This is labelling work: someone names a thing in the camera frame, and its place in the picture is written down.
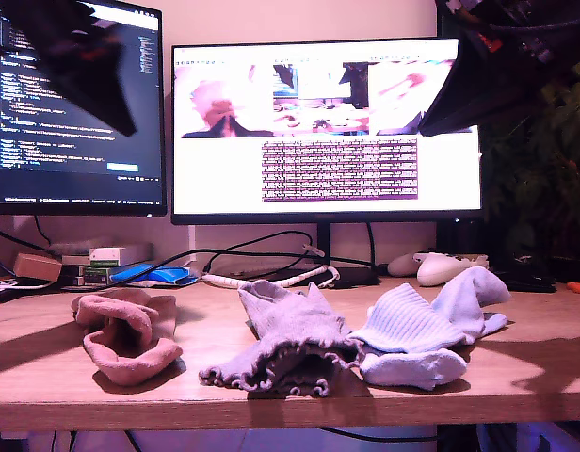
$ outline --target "wooden desk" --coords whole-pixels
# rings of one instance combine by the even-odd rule
[[[403,280],[325,290],[359,328],[366,308]],[[438,289],[412,285],[428,300]],[[153,293],[171,293],[151,290]],[[254,342],[234,290],[199,283],[174,291],[183,362],[140,387],[109,383],[81,347],[72,294],[0,305],[0,430],[111,430],[424,425],[580,419],[580,295],[513,294],[490,311],[503,331],[461,351],[462,379],[433,393],[371,388],[347,372],[331,397],[262,398],[201,386],[198,371]]]

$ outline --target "coiled white cable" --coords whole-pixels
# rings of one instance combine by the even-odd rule
[[[279,287],[291,287],[294,284],[306,280],[307,278],[311,278],[315,275],[320,275],[322,273],[325,273],[326,271],[329,271],[331,273],[331,278],[317,285],[317,287],[323,289],[324,287],[332,285],[334,281],[340,279],[340,274],[338,273],[338,270],[333,266],[320,266],[314,270],[306,271],[292,278],[280,281],[273,281],[272,283],[278,285]],[[239,289],[244,284],[249,283],[249,281],[237,280],[235,278],[227,278],[224,276],[209,275],[209,274],[202,275],[201,280],[204,281],[205,283],[211,283],[212,285],[229,289]]]

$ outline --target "orange object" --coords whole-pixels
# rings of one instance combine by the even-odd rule
[[[567,282],[566,288],[572,290],[575,294],[580,294],[580,282]]]

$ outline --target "desk leg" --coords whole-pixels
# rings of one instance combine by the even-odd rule
[[[4,438],[0,432],[0,452],[29,452],[28,441],[19,438]]]

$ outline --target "monitor bezel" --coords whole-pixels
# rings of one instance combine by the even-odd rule
[[[164,42],[163,20],[160,9],[122,2],[120,0],[90,0],[113,7],[141,8],[154,14],[158,20],[158,110],[160,118],[160,204],[101,204],[101,203],[61,203],[61,202],[0,202],[0,215],[42,215],[42,216],[108,216],[108,217],[163,217],[168,212],[167,162],[165,141],[165,91],[164,91]]]
[[[337,42],[385,42],[385,41],[410,41],[410,40],[457,40],[445,37],[415,37],[415,38],[389,38],[389,39],[363,39],[363,40],[298,40],[279,42],[228,42],[210,44],[175,44],[171,46],[170,53],[170,98],[171,98],[171,200],[170,221],[174,225],[227,225],[227,224],[293,224],[293,223],[363,223],[363,222],[422,222],[438,221],[451,218],[482,218],[484,215],[484,198],[482,196],[482,166],[478,165],[478,177],[480,181],[480,208],[463,210],[402,210],[402,211],[345,211],[345,212],[288,212],[288,213],[247,213],[247,214],[178,214],[175,213],[175,49],[195,47],[229,47],[229,46],[259,46],[259,45],[288,45],[288,44],[312,44],[312,43],[337,43]],[[478,149],[480,151],[480,136],[478,136]]]

